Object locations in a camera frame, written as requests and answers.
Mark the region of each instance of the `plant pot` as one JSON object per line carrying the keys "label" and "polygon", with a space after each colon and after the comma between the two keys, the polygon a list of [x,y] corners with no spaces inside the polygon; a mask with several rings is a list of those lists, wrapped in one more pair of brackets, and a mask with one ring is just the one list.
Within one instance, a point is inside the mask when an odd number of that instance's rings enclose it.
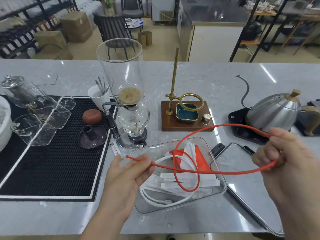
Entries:
{"label": "plant pot", "polygon": [[105,8],[104,12],[106,13],[107,16],[114,16],[115,15],[115,11],[113,8]]}

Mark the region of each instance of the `right hand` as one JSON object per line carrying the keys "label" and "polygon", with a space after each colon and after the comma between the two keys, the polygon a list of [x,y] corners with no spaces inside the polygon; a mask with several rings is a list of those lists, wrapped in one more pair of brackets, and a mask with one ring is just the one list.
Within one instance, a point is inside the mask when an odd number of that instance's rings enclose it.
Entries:
{"label": "right hand", "polygon": [[257,150],[252,160],[258,167],[278,161],[278,166],[261,173],[266,190],[278,208],[284,230],[289,221],[290,227],[296,228],[294,230],[320,231],[318,158],[293,133],[272,128],[269,134],[269,142]]}

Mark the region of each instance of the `brass ring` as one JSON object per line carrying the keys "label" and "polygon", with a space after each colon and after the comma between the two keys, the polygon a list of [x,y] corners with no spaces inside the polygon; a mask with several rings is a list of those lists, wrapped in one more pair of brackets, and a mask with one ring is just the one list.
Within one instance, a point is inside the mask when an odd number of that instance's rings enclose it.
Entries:
{"label": "brass ring", "polygon": [[[200,101],[201,101],[201,106],[198,107],[198,108],[188,108],[188,107],[187,107],[186,105],[184,105],[183,102],[182,102],[182,99],[183,99],[184,97],[187,97],[187,96],[192,96],[192,97],[195,97],[195,98],[197,98],[198,100],[200,100]],[[203,106],[205,105],[205,102],[203,101],[202,97],[200,97],[200,96],[197,95],[197,94],[194,94],[194,93],[186,93],[186,94],[184,94],[184,95],[182,95],[182,96],[180,97],[180,105],[181,105],[182,108],[184,108],[184,109],[186,109],[186,110],[188,110],[188,111],[194,112],[194,111],[199,111],[199,110],[201,110],[201,109],[203,108]]]}

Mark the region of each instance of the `green ceramic dish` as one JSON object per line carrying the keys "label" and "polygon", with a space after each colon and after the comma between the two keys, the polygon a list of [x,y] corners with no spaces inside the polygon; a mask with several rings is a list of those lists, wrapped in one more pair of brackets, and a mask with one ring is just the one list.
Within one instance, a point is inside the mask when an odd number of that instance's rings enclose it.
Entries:
{"label": "green ceramic dish", "polygon": [[[194,104],[185,104],[184,105],[190,109],[196,109],[197,106]],[[193,124],[194,122],[196,122],[199,118],[199,113],[198,111],[188,111],[184,108],[182,108],[182,106],[180,104],[177,104],[176,107],[176,118],[180,123],[185,123],[185,124]]]}

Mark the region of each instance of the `stainless steel kettle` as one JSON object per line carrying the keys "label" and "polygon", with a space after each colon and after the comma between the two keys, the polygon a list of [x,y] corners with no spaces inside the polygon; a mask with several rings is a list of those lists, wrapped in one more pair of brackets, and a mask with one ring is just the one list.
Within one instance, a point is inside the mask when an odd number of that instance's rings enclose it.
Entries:
{"label": "stainless steel kettle", "polygon": [[301,112],[314,112],[316,117],[310,122],[305,130],[309,136],[313,136],[313,130],[320,125],[320,108],[314,106],[301,106],[298,95],[300,90],[294,89],[292,93],[274,94],[262,99],[252,108],[244,105],[243,101],[248,95],[250,86],[245,78],[236,76],[242,79],[247,85],[247,91],[242,97],[241,104],[243,107],[250,109],[246,114],[245,121],[256,129],[268,133],[272,127],[282,128],[289,131],[297,120]]}

